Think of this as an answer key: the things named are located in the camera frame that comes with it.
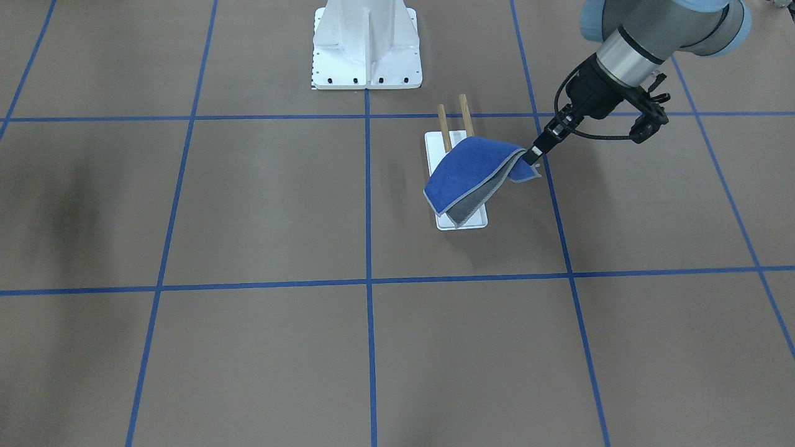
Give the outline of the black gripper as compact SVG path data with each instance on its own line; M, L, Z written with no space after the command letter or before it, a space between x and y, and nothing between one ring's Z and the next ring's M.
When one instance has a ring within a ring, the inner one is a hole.
M604 141L630 140L631 135L591 135L577 130L584 118L601 120L627 100L633 87L614 79L596 53L580 63L562 82L553 100L555 115L542 131L542 139L534 141L522 160L534 167L556 145L577 135Z

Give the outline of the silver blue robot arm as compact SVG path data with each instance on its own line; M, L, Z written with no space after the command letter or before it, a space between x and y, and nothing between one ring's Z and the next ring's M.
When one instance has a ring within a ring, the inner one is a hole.
M580 16L584 38L599 48L565 77L554 97L554 116L523 155L534 164L577 135L640 144L668 123L655 94L665 80L660 68L674 53L716 57L731 53L752 31L743 1L587 1ZM627 102L639 113L627 135L578 130L585 118L601 120Z

